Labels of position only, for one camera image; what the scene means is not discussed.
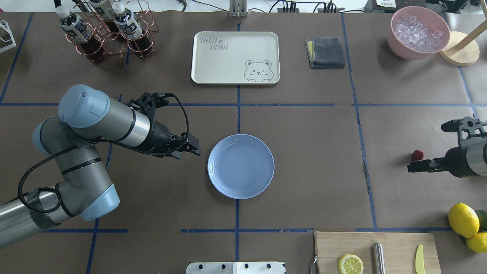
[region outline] blue plate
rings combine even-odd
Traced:
[[[211,151],[208,175],[223,195],[252,198],[269,186],[274,176],[274,158],[261,140],[247,134],[231,135]]]

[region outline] table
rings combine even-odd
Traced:
[[[456,202],[485,209],[483,178],[409,174],[410,154],[442,157],[457,146],[440,125],[476,113],[487,118],[483,76],[487,35],[471,67],[439,55],[419,61],[387,46],[392,15],[154,13],[159,51],[127,67],[93,65],[64,38],[54,13],[1,13],[18,46],[0,58],[0,200],[43,159],[33,129],[55,115],[66,90],[83,83],[127,102],[143,92],[172,92],[185,104],[202,155],[158,159],[97,146],[120,205],[93,222],[75,217],[0,251],[2,273],[184,273],[190,262],[284,261],[305,273],[313,231],[430,232],[442,272],[483,273],[475,254],[448,227]],[[469,32],[485,18],[446,14],[452,30]],[[275,85],[197,85],[190,79],[192,39],[199,31],[272,31],[279,37],[281,79]],[[304,42],[341,37],[345,69],[311,70]],[[185,130],[179,107],[158,121]],[[206,162],[222,138],[245,133],[264,141],[276,170],[259,196],[233,200],[211,185]],[[53,162],[29,177],[25,191],[62,177]]]

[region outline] wooden cutting board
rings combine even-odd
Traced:
[[[315,232],[318,273],[340,274],[338,259],[355,254],[362,259],[363,273],[374,274],[372,245],[376,242],[383,246],[387,274],[416,274],[414,258],[419,244],[424,247],[425,274],[441,274],[433,234],[371,232]]]

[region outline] folded towel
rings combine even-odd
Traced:
[[[306,40],[306,49],[311,68],[345,67],[345,56],[340,37],[316,37]]]

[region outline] bear drawing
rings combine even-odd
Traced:
[[[274,73],[271,70],[271,61],[265,60],[262,63],[256,63],[252,60],[245,62],[247,70],[244,73],[248,82],[270,82]]]

